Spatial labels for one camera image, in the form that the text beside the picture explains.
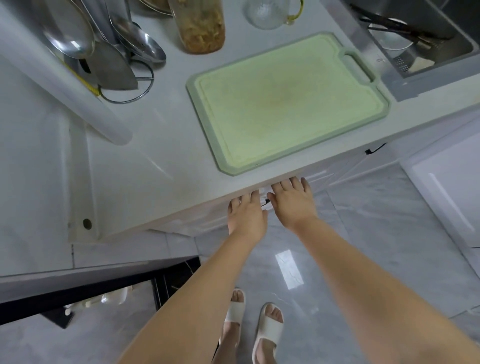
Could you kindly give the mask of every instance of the black handle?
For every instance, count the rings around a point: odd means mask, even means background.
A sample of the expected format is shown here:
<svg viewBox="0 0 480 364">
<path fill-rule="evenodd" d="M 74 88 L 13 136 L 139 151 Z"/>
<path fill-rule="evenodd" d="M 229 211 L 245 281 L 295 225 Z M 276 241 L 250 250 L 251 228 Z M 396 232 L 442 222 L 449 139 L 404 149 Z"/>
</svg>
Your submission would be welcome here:
<svg viewBox="0 0 480 364">
<path fill-rule="evenodd" d="M 367 149 L 367 150 L 365 151 L 365 154 L 366 154 L 366 155 L 373 154 L 373 153 L 375 153 L 377 150 L 379 150 L 380 148 L 382 148 L 385 144 L 386 144 L 386 143 L 383 143 L 381 146 L 379 146 L 379 147 L 378 147 L 377 149 L 375 149 L 374 151 L 371 151 L 370 149 Z"/>
</svg>

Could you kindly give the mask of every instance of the glass jar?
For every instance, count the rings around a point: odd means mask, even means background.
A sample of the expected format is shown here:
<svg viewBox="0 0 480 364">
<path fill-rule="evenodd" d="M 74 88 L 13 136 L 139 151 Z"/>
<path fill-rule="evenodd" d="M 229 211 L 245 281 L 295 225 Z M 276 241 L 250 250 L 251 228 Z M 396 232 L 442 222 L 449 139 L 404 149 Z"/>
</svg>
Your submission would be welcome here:
<svg viewBox="0 0 480 364">
<path fill-rule="evenodd" d="M 222 0 L 168 0 L 183 45 L 193 54 L 215 52 L 225 42 Z"/>
</svg>

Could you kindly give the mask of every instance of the glass mug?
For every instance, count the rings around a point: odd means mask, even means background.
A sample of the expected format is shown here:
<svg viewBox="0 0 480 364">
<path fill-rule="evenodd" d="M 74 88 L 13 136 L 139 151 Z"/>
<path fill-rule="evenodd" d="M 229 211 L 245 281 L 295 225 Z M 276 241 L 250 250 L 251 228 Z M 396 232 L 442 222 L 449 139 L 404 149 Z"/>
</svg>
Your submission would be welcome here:
<svg viewBox="0 0 480 364">
<path fill-rule="evenodd" d="M 303 0 L 300 0 L 300 10 L 296 15 L 289 15 L 289 10 L 290 0 L 249 0 L 246 13 L 253 26 L 269 30 L 282 24 L 293 24 L 303 10 Z"/>
</svg>

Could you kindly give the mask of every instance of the white countertop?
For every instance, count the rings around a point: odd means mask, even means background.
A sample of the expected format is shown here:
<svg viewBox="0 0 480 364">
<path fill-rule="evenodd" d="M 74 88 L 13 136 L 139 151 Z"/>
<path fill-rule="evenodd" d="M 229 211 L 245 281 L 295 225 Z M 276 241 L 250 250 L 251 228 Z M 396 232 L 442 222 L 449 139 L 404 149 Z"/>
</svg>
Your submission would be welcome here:
<svg viewBox="0 0 480 364">
<path fill-rule="evenodd" d="M 390 97 L 390 114 L 382 120 L 239 176 L 228 176 L 215 164 L 185 88 L 187 79 L 321 31 L 333 32 L 352 47 L 318 0 L 306 2 L 294 25 L 272 31 L 251 26 L 242 6 L 243 1 L 224 0 L 225 45 L 201 56 L 183 51 L 173 19 L 139 15 L 132 9 L 133 20 L 162 46 L 167 63 L 155 71 L 154 86 L 144 98 L 127 105 L 105 103 L 133 131 L 129 144 L 116 146 L 93 130 L 88 133 L 101 239 L 154 228 L 176 212 L 226 195 L 238 196 L 304 166 L 480 102 L 480 74 L 400 103 Z"/>
</svg>

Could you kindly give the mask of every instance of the sink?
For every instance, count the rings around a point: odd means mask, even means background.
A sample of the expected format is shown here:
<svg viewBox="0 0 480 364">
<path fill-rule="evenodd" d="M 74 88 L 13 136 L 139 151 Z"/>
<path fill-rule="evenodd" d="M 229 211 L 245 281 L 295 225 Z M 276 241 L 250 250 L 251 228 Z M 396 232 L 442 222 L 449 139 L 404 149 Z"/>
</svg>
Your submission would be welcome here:
<svg viewBox="0 0 480 364">
<path fill-rule="evenodd" d="M 430 47 L 425 47 L 425 44 L 421 43 L 413 44 L 399 54 L 399 51 L 383 49 L 372 36 L 373 41 L 392 64 L 400 72 L 405 73 L 405 77 L 409 77 L 414 73 L 410 72 L 409 65 L 417 57 L 430 60 L 431 62 L 423 62 L 427 67 L 420 66 L 420 69 L 416 67 L 415 72 L 424 68 L 440 67 L 445 62 L 479 50 L 479 46 L 472 38 L 468 37 L 442 10 L 428 0 L 346 0 L 344 3 L 346 5 L 352 3 L 375 14 L 403 20 L 416 28 L 448 38 L 445 41 L 434 41 L 435 45 Z M 366 30 L 369 23 L 359 21 L 359 25 Z"/>
<path fill-rule="evenodd" d="M 320 0 L 353 45 L 380 74 L 397 101 L 417 96 L 480 73 L 480 1 L 478 0 Z M 351 10 L 399 19 L 445 41 L 412 44 L 402 51 L 384 49 Z"/>
</svg>

